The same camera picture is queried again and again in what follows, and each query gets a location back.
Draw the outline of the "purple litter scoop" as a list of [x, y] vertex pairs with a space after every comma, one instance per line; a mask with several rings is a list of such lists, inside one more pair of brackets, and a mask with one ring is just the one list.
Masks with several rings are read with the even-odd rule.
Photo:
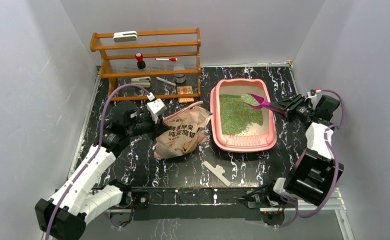
[[278, 114], [284, 114], [284, 112], [280, 109], [277, 109], [276, 107], [272, 106], [270, 102], [268, 102], [265, 98], [259, 96], [259, 95], [256, 95], [256, 94], [253, 94], [253, 93], [248, 93], [248, 94], [245, 94], [241, 97], [241, 100], [243, 101], [243, 103], [249, 105], [250, 107], [254, 108], [254, 109], [262, 109], [262, 108], [266, 108], [268, 110], [271, 110], [273, 111], [274, 113], [278, 113]]

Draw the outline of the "orange wooden shelf rack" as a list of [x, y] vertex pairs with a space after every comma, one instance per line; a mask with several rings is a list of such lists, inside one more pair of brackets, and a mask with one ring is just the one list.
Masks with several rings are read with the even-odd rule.
[[[151, 89], [158, 98], [199, 98], [201, 96], [200, 46], [201, 31], [197, 28], [137, 31], [138, 39], [128, 42], [114, 42], [114, 33], [93, 33], [89, 49], [101, 56], [99, 76], [109, 80], [108, 96], [114, 101], [145, 100], [144, 96], [119, 96], [114, 90], [118, 88], [119, 79], [152, 77]], [[142, 53], [146, 63], [145, 69], [137, 67], [136, 53]], [[156, 58], [178, 58], [178, 61], [156, 61]], [[186, 70], [174, 71], [175, 65], [184, 65]], [[156, 77], [174, 77], [175, 74], [193, 76], [190, 80], [193, 93], [159, 93], [162, 83]]]

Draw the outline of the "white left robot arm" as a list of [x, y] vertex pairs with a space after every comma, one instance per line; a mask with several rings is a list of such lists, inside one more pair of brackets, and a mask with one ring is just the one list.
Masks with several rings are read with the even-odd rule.
[[131, 187], [117, 179], [97, 193], [93, 187], [129, 146], [130, 138], [140, 135], [155, 138], [169, 129], [162, 118], [167, 107], [162, 100], [155, 99], [147, 103], [147, 115], [141, 116], [133, 102], [124, 101], [120, 106], [121, 113], [108, 125], [101, 122], [99, 137], [65, 184], [48, 200], [41, 198], [36, 203], [38, 225], [46, 238], [80, 239], [86, 226], [110, 207], [126, 208], [132, 204]]

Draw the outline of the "cat litter bag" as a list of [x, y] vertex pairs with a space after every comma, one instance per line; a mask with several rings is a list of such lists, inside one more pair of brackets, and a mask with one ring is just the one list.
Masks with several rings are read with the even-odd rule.
[[207, 140], [202, 130], [211, 119], [211, 113], [201, 107], [202, 101], [167, 116], [163, 123], [169, 130], [156, 138], [154, 157], [157, 160], [180, 157], [193, 152]]

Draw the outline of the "pink cat litter box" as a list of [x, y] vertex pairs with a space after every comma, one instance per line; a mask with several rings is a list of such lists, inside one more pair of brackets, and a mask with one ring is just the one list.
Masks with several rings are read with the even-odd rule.
[[215, 144], [228, 152], [250, 153], [272, 148], [277, 141], [274, 114], [255, 109], [241, 100], [255, 94], [270, 101], [261, 79], [222, 79], [210, 94], [211, 126]]

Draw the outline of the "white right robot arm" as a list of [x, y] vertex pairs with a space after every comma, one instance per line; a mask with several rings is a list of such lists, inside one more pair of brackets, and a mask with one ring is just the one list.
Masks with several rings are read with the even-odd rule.
[[269, 102], [253, 93], [242, 96], [242, 101], [254, 109], [267, 108], [287, 122], [299, 120], [306, 128], [307, 138], [306, 149], [287, 177], [274, 179], [246, 194], [244, 199], [250, 201], [254, 195], [259, 195], [267, 205], [277, 207], [284, 204], [284, 198], [297, 198], [318, 207], [334, 189], [344, 165], [335, 163], [328, 145], [335, 129], [331, 119], [341, 101], [323, 95], [318, 103], [314, 103], [315, 97], [313, 92], [307, 97], [299, 94], [290, 99]]

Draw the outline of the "grey bag sealing clip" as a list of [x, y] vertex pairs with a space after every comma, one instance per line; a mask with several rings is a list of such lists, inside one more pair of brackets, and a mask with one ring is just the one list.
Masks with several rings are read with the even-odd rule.
[[222, 166], [216, 165], [212, 166], [209, 162], [206, 160], [202, 162], [202, 165], [205, 166], [208, 171], [210, 171], [219, 181], [221, 181], [226, 187], [230, 187], [231, 182], [225, 178], [225, 170]]

